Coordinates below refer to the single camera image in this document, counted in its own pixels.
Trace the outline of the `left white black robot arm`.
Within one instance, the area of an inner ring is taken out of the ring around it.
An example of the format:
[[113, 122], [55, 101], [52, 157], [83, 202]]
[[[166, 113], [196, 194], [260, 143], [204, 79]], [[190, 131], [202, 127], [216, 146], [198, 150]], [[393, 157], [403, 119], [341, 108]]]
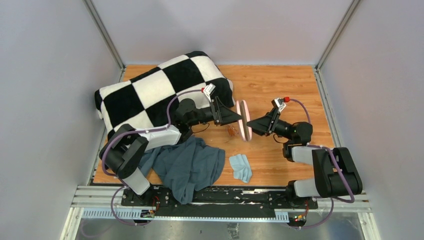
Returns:
[[185, 142], [192, 134], [192, 126], [213, 122], [217, 126], [242, 120], [240, 111], [226, 107], [218, 97], [204, 108], [197, 108], [194, 100], [183, 99], [175, 110], [170, 125], [141, 129], [123, 124], [100, 150], [101, 163], [134, 192], [134, 200], [140, 206], [153, 201], [150, 182], [139, 169], [142, 156], [148, 150]]

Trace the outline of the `light blue cleaning cloth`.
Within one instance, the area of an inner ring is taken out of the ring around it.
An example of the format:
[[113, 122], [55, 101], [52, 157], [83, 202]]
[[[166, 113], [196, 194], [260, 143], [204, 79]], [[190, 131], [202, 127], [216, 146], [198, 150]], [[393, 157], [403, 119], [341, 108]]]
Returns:
[[253, 173], [245, 154], [237, 154], [229, 157], [229, 163], [233, 169], [233, 177], [243, 183], [249, 183]]

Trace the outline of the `pink glasses case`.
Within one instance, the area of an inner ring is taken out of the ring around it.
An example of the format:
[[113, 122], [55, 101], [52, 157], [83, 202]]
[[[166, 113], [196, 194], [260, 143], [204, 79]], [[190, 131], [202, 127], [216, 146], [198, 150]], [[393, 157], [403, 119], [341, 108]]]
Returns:
[[237, 121], [239, 133], [245, 142], [249, 142], [252, 140], [253, 133], [252, 128], [247, 125], [251, 120], [247, 102], [245, 100], [237, 100], [235, 106], [237, 114], [241, 116], [241, 119]]

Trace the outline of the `orange sunglasses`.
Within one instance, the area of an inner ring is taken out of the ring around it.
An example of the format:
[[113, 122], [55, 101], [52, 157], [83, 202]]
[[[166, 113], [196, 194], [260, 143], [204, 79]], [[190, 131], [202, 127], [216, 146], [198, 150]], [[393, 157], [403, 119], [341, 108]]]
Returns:
[[236, 137], [239, 135], [239, 131], [232, 125], [227, 126], [227, 132], [230, 137]]

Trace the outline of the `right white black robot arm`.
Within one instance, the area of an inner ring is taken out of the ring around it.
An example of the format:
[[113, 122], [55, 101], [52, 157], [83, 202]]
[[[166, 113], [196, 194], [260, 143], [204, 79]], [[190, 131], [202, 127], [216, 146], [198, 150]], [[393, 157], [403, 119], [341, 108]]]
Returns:
[[279, 110], [273, 108], [265, 116], [246, 124], [257, 135], [275, 134], [286, 138], [283, 156], [290, 162], [313, 167], [312, 178], [287, 184], [285, 201], [290, 208], [298, 209], [311, 198], [332, 198], [352, 204], [355, 196], [362, 193], [362, 180], [349, 149], [312, 145], [313, 126], [309, 122], [288, 123], [281, 120]]

